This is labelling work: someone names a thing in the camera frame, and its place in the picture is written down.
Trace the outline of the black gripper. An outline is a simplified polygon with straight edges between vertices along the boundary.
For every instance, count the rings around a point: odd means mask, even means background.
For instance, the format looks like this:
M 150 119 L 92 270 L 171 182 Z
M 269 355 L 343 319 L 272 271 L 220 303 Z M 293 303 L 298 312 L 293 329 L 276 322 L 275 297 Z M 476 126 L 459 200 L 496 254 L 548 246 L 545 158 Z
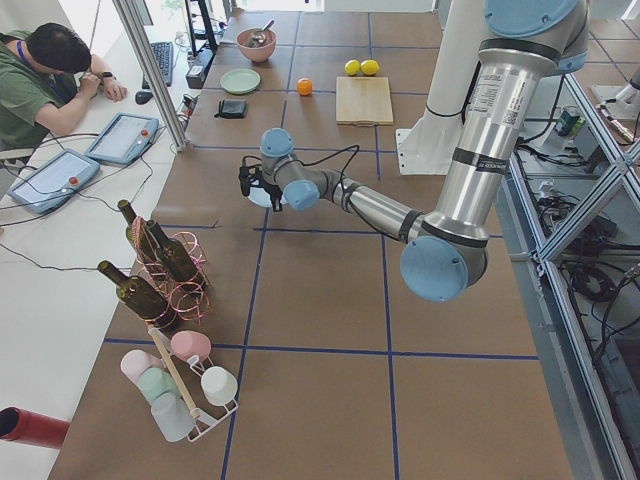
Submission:
M 249 196 L 252 186 L 262 188 L 271 196 L 271 202 L 274 212 L 280 212 L 283 208 L 282 199 L 283 192 L 279 186 L 269 183 L 263 175 L 263 171 L 259 164 L 248 165 L 247 160 L 258 160 L 254 155 L 245 155 L 242 157 L 241 166 L 239 167 L 238 179 L 240 182 L 241 193 L 244 197 Z

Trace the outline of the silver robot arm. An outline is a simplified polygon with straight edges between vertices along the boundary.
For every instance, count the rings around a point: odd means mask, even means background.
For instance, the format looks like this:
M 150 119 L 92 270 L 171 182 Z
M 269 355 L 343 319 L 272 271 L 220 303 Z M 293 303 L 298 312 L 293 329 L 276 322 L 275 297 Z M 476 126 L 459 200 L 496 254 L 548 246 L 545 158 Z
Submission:
M 240 166 L 243 195 L 260 188 L 274 210 L 331 201 L 405 243 L 401 275 L 414 294 L 434 302 L 458 297 L 486 270 L 485 221 L 540 80 L 579 69 L 587 51 L 585 1 L 487 1 L 483 15 L 489 32 L 479 45 L 478 77 L 434 211 L 411 209 L 341 171 L 311 168 L 281 128 L 264 132 L 259 164 Z

